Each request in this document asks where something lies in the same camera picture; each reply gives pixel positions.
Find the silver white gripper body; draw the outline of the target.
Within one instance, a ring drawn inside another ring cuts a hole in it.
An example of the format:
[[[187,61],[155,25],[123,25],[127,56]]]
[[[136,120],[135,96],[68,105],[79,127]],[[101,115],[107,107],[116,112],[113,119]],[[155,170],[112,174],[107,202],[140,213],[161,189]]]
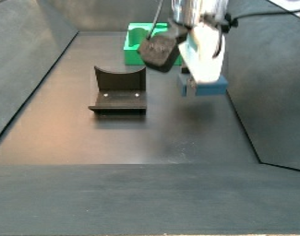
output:
[[[222,23],[230,0],[171,0],[173,20],[190,29],[179,45],[190,72],[198,84],[210,84],[222,75],[226,36]]]

